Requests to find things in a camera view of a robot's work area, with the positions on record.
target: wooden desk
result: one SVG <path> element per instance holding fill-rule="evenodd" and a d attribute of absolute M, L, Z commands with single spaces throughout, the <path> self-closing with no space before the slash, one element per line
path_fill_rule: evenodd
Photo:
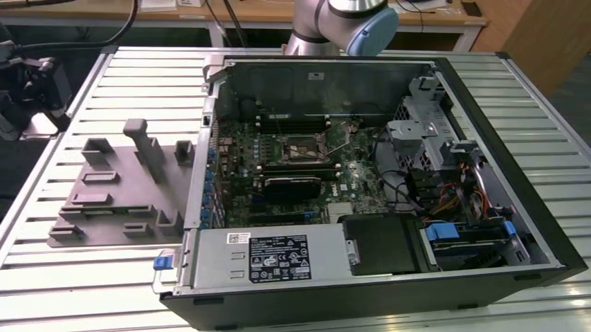
<path fill-rule="evenodd" d="M 222 0 L 210 0 L 218 18 L 227 28 L 231 19 Z M 243 28 L 291 29 L 294 0 L 231 0 Z M 6 25 L 32 26 L 120 26 L 128 17 L 131 0 L 78 0 L 54 6 L 22 10 L 0 10 L 0 22 Z M 455 33 L 461 38 L 455 50 L 469 51 L 489 20 L 467 16 L 455 0 L 450 7 L 433 10 L 434 14 L 401 13 L 401 32 Z M 214 47 L 225 47 L 207 7 L 179 6 L 173 12 L 142 12 L 138 27 L 207 28 Z"/>

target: black cable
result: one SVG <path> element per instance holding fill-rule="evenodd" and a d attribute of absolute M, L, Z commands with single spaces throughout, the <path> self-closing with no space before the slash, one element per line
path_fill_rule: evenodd
<path fill-rule="evenodd" d="M 247 48 L 247 35 L 245 34 L 245 30 L 242 29 L 239 18 L 237 17 L 237 13 L 234 12 L 233 5 L 229 0 L 225 0 L 226 9 L 229 10 L 230 18 L 233 19 L 234 26 L 237 27 L 237 31 L 239 33 L 241 44 L 242 47 Z"/>
<path fill-rule="evenodd" d="M 377 141 L 374 142 L 374 148 L 373 148 L 371 153 L 370 153 L 370 158 L 369 158 L 370 160 L 377 160 L 377 151 L 378 151 L 379 138 L 386 133 L 386 131 L 387 131 L 387 129 L 386 129 L 386 127 L 383 127 L 382 130 L 378 133 Z"/>
<path fill-rule="evenodd" d="M 390 189 L 393 189 L 398 194 L 401 194 L 401 196 L 407 200 L 407 203 L 413 206 L 413 209 L 417 212 L 419 212 L 419 213 L 425 213 L 426 212 L 425 208 L 421 207 L 419 204 L 417 204 L 417 202 L 410 198 L 409 194 L 406 192 L 403 192 L 399 187 L 393 185 L 385 178 L 382 178 L 382 181 L 390 187 Z"/>
<path fill-rule="evenodd" d="M 141 0 L 132 0 L 131 13 L 128 21 L 122 27 L 122 30 L 106 41 L 94 42 L 72 42 L 72 43 L 46 43 L 18 46 L 15 52 L 30 52 L 34 50 L 63 50 L 70 48 L 103 48 L 116 43 L 124 34 L 130 31 L 134 22 L 137 21 L 138 10 L 141 9 Z"/>
<path fill-rule="evenodd" d="M 398 186 L 397 186 L 397 188 L 401 189 L 401 186 L 402 186 L 402 185 L 407 185 L 407 183 L 406 183 L 406 182 L 399 183 Z M 389 202 L 386 202 L 386 204 L 394 204 L 394 205 L 395 205 L 395 206 L 393 206 L 393 207 L 389 207 L 389 209 L 393 210 L 393 211 L 395 211 L 395 212 L 414 212 L 415 209 L 410 209 L 410 210 L 398 210 L 398 209 L 397 209 L 397 205 L 398 205 L 399 203 L 402 203 L 401 200 L 398 199 L 398 193 L 399 193 L 399 192 L 397 192 L 397 201 L 389 201 Z"/>
<path fill-rule="evenodd" d="M 413 5 L 413 7 L 415 7 L 417 10 L 406 9 L 398 0 L 397 0 L 397 3 L 401 6 L 401 8 L 403 8 L 403 10 L 406 10 L 407 12 L 418 12 L 419 13 L 419 18 L 422 20 L 422 33 L 423 33 L 423 31 L 425 31 L 423 14 L 435 14 L 435 12 L 425 12 L 423 10 L 421 10 L 419 7 L 417 7 L 417 5 L 413 2 L 409 2 L 409 3 Z"/>
<path fill-rule="evenodd" d="M 12 1 L 12 2 L 4 2 L 0 0 L 0 9 L 19 9 L 19 8 L 28 8 L 28 7 L 38 7 L 38 6 L 50 6 L 56 5 L 59 3 L 67 3 L 76 0 L 40 0 L 40 1 L 32 1 L 32 0 L 24 0 L 24 1 Z"/>
<path fill-rule="evenodd" d="M 221 20 L 218 19 L 218 15 L 217 15 L 215 12 L 214 12 L 213 5 L 210 5 L 210 0 L 206 0 L 206 5 L 207 5 L 207 8 L 210 9 L 210 13 L 213 14 L 214 21 L 215 21 L 215 25 L 218 26 L 218 29 L 219 29 L 221 32 L 222 32 L 222 36 L 223 36 L 225 39 L 226 39 L 226 42 L 227 42 L 227 44 L 229 44 L 229 47 L 233 47 L 233 43 L 230 42 L 230 38 L 229 38 L 227 31 L 226 31 L 226 27 L 225 27 L 225 25 L 222 24 Z"/>

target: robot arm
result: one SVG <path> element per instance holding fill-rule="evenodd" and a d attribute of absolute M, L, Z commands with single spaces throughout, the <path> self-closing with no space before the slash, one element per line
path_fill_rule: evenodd
<path fill-rule="evenodd" d="M 298 0 L 287 55 L 375 56 L 398 27 L 387 0 Z"/>

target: aluminum extrusion table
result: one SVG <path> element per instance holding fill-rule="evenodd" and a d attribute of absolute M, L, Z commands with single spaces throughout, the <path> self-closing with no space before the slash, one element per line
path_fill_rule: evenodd
<path fill-rule="evenodd" d="M 149 133 L 162 145 L 195 142 L 203 60 L 221 53 L 277 55 L 279 50 L 126 47 L 100 55 L 70 109 L 71 128 L 50 142 L 0 225 L 0 331 L 194 331 L 153 292 L 153 259 L 175 246 L 51 248 L 46 240 L 83 166 L 80 148 L 88 138 L 130 145 L 124 121 L 146 118 Z M 591 265 L 591 151 L 513 61 L 493 53 L 383 54 L 450 59 Z M 177 275 L 167 271 L 162 279 L 170 286 Z M 247 331 L 589 331 L 590 308 L 589 270 L 485 308 Z"/>

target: blue latch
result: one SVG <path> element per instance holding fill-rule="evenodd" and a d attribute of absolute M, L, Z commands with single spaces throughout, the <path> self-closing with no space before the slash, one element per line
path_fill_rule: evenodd
<path fill-rule="evenodd" d="M 173 270 L 173 256 L 158 256 L 155 258 L 155 271 Z"/>
<path fill-rule="evenodd" d="M 427 233 L 429 241 L 459 239 L 461 237 L 454 223 L 434 223 L 425 229 L 425 232 Z"/>
<path fill-rule="evenodd" d="M 514 223 L 511 221 L 506 221 L 503 223 L 503 225 L 506 226 L 509 237 L 514 237 L 517 235 L 517 233 L 518 233 L 518 230 L 515 229 Z"/>

